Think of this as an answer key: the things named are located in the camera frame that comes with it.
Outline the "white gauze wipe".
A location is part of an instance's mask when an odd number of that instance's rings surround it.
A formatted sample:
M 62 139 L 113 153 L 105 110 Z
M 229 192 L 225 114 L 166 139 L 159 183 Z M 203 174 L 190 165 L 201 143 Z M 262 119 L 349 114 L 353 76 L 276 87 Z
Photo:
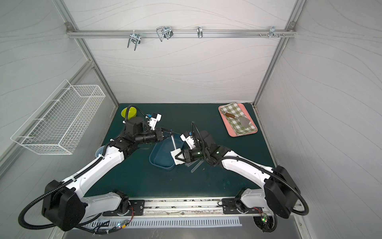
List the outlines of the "white gauze wipe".
M 171 151 L 170 154 L 175 165 L 180 165 L 185 163 L 185 158 L 180 148 Z

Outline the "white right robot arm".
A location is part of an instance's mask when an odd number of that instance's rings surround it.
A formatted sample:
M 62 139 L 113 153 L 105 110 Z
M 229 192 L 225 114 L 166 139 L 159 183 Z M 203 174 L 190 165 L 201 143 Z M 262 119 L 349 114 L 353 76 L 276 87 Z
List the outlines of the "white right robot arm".
M 287 219 L 291 214 L 306 215 L 308 206 L 288 171 L 272 168 L 239 156 L 226 146 L 217 144 L 210 133 L 190 132 L 181 135 L 183 147 L 174 147 L 171 157 L 176 165 L 205 161 L 209 165 L 235 172 L 250 180 L 258 189 L 242 189 L 235 197 L 235 207 L 240 213 L 250 208 L 266 208 Z

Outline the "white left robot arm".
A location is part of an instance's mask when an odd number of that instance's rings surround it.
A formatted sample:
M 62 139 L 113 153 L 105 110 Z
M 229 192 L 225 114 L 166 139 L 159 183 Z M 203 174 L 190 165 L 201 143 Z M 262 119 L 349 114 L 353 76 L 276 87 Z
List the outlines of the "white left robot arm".
M 129 198 L 113 190 L 107 194 L 86 197 L 85 194 L 106 173 L 131 156 L 140 144 L 160 142 L 172 131 L 157 127 L 161 115 L 152 113 L 145 118 L 133 117 L 125 121 L 123 131 L 106 144 L 102 152 L 82 170 L 64 181 L 53 180 L 45 190 L 52 191 L 42 203 L 42 216 L 63 231 L 76 227 L 84 218 L 104 212 L 124 216 L 130 210 Z

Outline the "blue capped test tube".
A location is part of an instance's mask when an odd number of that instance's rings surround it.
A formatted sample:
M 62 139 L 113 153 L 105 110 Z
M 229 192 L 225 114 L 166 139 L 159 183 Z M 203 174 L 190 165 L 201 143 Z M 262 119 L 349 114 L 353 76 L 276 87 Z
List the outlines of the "blue capped test tube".
M 174 132 L 171 132 L 171 141 L 172 141 L 172 145 L 173 145 L 174 150 L 176 150 L 177 146 L 175 143 Z

